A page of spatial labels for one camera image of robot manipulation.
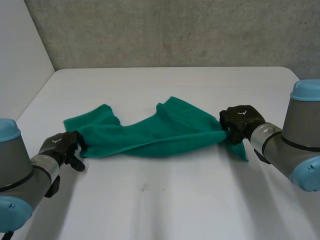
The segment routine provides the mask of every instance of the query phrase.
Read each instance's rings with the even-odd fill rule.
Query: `light blue joint cap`
[[[21,135],[15,120],[0,118],[0,143],[10,141]]]
[[[316,192],[320,190],[320,155],[311,157],[295,167],[290,181],[302,190]]]
[[[302,102],[320,102],[320,79],[297,81],[290,97]]]
[[[31,217],[32,207],[14,196],[0,196],[0,233],[14,232]]]

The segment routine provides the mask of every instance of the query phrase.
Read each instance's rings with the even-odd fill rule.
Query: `concrete wall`
[[[17,119],[54,73],[23,0],[0,0],[0,118]]]
[[[320,78],[320,0],[25,0],[56,70],[283,66]]]

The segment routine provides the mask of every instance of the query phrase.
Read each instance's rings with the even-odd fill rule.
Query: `cable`
[[[2,240],[10,240],[13,235],[14,235],[14,231],[9,231],[3,235]]]

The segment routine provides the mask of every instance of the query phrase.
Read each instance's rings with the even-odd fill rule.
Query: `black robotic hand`
[[[265,124],[265,119],[250,105],[228,107],[220,112],[220,124],[224,131],[230,130],[230,143],[239,144],[243,139],[251,138],[253,131]]]
[[[39,154],[54,158],[59,166],[70,164],[73,169],[82,172],[86,167],[75,156],[78,144],[83,151],[87,150],[87,145],[78,131],[58,133],[44,141]]]

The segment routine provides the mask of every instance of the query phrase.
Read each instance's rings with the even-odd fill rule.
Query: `white tabletop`
[[[157,103],[180,98],[210,114],[252,105],[283,126],[298,78],[282,67],[65,69],[57,71],[18,120],[30,156],[64,132],[63,120],[101,104],[123,125]],[[210,146],[170,158],[117,154],[61,169],[59,192],[44,199],[15,234],[28,240],[318,240],[320,194],[295,187],[260,162]]]

